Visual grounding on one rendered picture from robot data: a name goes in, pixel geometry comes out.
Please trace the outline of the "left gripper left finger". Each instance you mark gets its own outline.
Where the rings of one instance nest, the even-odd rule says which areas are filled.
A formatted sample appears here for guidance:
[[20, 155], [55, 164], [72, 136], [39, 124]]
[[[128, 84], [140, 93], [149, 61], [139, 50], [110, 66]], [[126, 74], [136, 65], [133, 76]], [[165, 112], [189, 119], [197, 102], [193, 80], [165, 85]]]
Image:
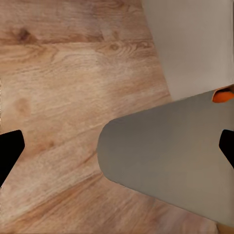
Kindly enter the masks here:
[[25, 148], [21, 130], [0, 135], [0, 187]]

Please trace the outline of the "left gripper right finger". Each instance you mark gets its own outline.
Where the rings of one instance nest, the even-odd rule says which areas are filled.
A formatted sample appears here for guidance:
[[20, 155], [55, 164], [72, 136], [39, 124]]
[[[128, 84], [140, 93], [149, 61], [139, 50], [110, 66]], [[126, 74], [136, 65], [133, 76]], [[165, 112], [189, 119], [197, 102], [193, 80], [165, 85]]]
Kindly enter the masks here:
[[219, 147], [234, 167], [234, 131], [223, 130], [220, 137]]

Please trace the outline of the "can of soda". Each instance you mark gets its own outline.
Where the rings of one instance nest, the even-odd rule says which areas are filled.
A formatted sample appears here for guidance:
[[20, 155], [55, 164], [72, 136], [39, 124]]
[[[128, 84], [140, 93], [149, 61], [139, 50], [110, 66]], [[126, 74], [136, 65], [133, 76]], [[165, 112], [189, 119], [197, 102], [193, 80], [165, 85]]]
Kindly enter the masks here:
[[223, 103], [230, 99], [234, 98], [234, 91], [227, 90], [226, 92], [216, 93], [213, 97], [213, 101], [215, 103]]

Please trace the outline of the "trash can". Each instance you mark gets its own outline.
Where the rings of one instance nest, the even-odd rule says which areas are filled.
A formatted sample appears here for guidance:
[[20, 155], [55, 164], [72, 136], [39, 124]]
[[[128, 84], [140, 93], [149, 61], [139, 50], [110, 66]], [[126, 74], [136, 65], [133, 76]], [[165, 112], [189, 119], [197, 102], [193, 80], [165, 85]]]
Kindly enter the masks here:
[[97, 158], [119, 185], [234, 229], [234, 167], [219, 147], [234, 131], [234, 97], [215, 103], [228, 85], [112, 119]]

